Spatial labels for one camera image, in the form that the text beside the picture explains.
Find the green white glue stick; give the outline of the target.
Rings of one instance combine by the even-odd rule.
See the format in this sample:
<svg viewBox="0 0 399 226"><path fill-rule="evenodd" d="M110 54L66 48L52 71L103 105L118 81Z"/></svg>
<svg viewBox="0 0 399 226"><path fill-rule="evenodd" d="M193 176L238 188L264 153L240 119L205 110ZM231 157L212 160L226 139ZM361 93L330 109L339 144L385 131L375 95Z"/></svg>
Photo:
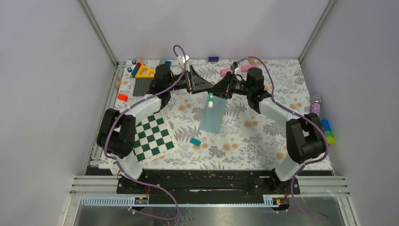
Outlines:
<svg viewBox="0 0 399 226"><path fill-rule="evenodd" d="M213 93L209 93L209 95L208 95L208 108L212 108L213 107L213 98L214 98L214 94Z"/></svg>

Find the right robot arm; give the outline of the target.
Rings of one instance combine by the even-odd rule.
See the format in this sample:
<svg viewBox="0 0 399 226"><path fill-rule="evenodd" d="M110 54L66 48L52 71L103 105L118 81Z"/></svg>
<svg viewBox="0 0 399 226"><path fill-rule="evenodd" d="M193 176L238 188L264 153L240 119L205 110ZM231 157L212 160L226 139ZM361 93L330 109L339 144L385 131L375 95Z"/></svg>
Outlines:
<svg viewBox="0 0 399 226"><path fill-rule="evenodd" d="M224 99L230 99L234 94L246 96L251 109L268 116L286 129L288 156L273 169L268 182L274 193L286 191L288 181L306 164L315 163L320 155L326 156L328 142L319 116L315 113L301 115L278 103L273 94L265 89L261 69L250 68L245 79L239 74L228 72L208 92Z"/></svg>

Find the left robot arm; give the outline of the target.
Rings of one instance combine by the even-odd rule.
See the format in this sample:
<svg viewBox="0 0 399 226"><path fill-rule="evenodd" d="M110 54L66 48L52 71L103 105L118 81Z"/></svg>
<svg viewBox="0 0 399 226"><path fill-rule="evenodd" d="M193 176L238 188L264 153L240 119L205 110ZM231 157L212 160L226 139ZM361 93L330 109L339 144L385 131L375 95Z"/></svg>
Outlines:
<svg viewBox="0 0 399 226"><path fill-rule="evenodd" d="M205 80L190 65L179 75L174 75L166 64L158 65L147 94L132 106L121 111L109 108L105 111L96 138L107 158L116 161L122 175L129 179L128 188L139 194L145 190L146 181L135 156L136 126L142 120L163 109L169 102L172 90L185 89L188 93L209 91L212 83Z"/></svg>

